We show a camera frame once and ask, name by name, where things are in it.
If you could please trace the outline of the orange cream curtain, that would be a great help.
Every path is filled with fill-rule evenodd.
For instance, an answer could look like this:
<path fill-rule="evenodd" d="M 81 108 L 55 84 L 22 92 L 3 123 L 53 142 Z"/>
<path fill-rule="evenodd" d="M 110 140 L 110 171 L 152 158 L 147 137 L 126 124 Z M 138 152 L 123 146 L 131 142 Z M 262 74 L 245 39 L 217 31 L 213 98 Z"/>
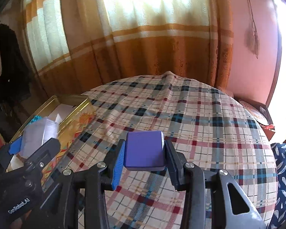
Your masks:
<path fill-rule="evenodd" d="M 230 0 L 22 0 L 21 12 L 34 77 L 49 96 L 167 71 L 227 87 Z"/>

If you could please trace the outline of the plaid tablecloth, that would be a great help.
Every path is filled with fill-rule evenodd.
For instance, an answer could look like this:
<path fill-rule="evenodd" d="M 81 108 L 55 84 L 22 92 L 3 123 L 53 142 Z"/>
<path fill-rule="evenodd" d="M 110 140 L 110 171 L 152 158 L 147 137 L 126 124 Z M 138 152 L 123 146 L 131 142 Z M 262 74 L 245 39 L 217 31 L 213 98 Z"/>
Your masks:
<path fill-rule="evenodd" d="M 277 173 L 260 125 L 227 94 L 172 72 L 98 86 L 86 95 L 96 117 L 78 136 L 46 187 L 61 171 L 82 171 L 102 161 L 131 131 L 160 130 L 178 152 L 204 170 L 227 170 L 266 224 L 273 216 Z M 167 171 L 123 170 L 116 191 L 106 193 L 111 228 L 179 228 L 185 194 Z"/>

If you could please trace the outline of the cyan toy brick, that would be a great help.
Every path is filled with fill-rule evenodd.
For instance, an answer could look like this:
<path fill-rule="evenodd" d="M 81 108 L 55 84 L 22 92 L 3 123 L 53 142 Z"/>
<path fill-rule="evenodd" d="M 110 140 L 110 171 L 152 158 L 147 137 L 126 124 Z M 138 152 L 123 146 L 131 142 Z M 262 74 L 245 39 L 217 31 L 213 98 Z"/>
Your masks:
<path fill-rule="evenodd" d="M 28 124 L 32 124 L 40 119 L 42 119 L 43 117 L 39 116 L 39 115 L 35 115 L 30 121 Z"/>

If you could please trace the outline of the blue feather pattern cushion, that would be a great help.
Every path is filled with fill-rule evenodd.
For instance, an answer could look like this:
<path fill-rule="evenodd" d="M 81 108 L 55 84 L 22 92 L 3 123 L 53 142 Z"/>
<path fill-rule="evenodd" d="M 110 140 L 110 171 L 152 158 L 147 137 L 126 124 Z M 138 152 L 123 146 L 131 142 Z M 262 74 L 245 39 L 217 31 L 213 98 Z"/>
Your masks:
<path fill-rule="evenodd" d="M 280 228 L 286 221 L 286 144 L 271 145 L 277 168 L 278 192 L 269 228 Z"/>

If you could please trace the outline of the gold metal tin box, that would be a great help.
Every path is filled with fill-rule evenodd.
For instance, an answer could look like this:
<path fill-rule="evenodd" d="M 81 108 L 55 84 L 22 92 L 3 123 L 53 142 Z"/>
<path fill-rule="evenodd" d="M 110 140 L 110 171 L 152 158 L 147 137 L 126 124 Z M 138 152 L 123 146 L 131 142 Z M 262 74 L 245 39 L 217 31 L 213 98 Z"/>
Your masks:
<path fill-rule="evenodd" d="M 38 131 L 36 143 L 21 149 L 14 155 L 7 171 L 24 166 L 24 161 L 32 155 L 33 151 L 37 150 L 51 136 L 55 136 L 60 142 L 60 151 L 43 167 L 41 184 L 45 184 L 72 143 L 95 117 L 96 112 L 88 96 L 51 96 L 25 121 L 11 139 L 14 141 L 34 129 Z"/>

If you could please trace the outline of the hanging jackets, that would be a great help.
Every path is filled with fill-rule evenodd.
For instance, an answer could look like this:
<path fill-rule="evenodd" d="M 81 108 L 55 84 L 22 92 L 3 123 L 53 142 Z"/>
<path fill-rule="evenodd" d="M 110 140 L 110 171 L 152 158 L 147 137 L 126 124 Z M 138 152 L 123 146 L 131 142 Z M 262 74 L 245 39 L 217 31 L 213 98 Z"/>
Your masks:
<path fill-rule="evenodd" d="M 0 24 L 0 104 L 11 106 L 30 96 L 29 70 L 22 58 L 15 32 Z"/>

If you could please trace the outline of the hanging wall tassel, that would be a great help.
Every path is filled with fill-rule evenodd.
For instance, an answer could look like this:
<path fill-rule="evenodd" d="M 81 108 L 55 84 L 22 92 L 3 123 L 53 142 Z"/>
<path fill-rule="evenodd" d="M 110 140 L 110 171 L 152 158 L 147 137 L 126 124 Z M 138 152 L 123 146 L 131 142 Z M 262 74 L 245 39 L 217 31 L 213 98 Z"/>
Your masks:
<path fill-rule="evenodd" d="M 248 4 L 250 22 L 249 22 L 249 27 L 246 30 L 246 34 L 245 34 L 246 35 L 245 45 L 250 50 L 250 52 L 255 55 L 255 58 L 258 59 L 259 57 L 259 37 L 258 37 L 256 23 L 254 20 L 251 0 L 247 0 L 247 4 Z"/>

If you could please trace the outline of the purple cube block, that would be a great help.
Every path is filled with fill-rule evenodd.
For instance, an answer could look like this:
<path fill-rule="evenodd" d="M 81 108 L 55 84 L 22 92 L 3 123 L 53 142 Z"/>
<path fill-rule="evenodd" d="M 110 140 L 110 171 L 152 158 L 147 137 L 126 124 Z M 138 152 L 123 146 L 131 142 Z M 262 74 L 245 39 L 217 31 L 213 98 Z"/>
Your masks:
<path fill-rule="evenodd" d="M 162 171 L 166 165 L 162 131 L 134 131 L 126 136 L 124 166 L 130 171 Z"/>

